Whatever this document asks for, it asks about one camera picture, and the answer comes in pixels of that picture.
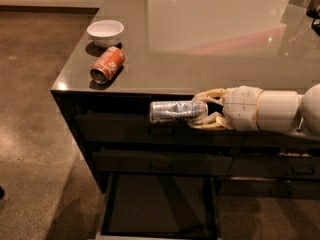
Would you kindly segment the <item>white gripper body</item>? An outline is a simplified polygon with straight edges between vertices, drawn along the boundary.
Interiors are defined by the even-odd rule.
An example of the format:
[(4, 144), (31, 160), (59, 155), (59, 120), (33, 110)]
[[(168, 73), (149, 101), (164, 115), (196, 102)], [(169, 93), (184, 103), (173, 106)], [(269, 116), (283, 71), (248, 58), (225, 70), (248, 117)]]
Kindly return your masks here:
[(223, 98), (223, 114), (228, 125), (237, 131), (256, 131), (258, 101), (263, 90), (240, 86), (231, 88)]

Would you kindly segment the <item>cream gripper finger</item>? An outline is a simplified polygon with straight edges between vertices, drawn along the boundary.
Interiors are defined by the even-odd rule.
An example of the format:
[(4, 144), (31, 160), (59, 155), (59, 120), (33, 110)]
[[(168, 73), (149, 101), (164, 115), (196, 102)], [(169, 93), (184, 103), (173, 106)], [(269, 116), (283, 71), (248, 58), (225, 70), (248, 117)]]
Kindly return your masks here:
[(226, 117), (218, 112), (214, 112), (202, 119), (194, 120), (188, 123), (193, 129), (198, 130), (231, 130), (232, 126), (228, 123)]
[(229, 94), (230, 88), (216, 88), (196, 94), (193, 101), (202, 101), (205, 103), (215, 103), (223, 105), (224, 98)]

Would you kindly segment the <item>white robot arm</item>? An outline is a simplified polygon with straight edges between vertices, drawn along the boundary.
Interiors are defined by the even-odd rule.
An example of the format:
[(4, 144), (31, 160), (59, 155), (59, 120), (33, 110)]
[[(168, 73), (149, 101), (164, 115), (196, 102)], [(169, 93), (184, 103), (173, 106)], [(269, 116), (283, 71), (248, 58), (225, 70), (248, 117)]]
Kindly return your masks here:
[(222, 107), (221, 113), (191, 121), (189, 125), (195, 129), (270, 131), (316, 141), (320, 138), (318, 85), (304, 95), (249, 86), (212, 89), (195, 95), (193, 101)]

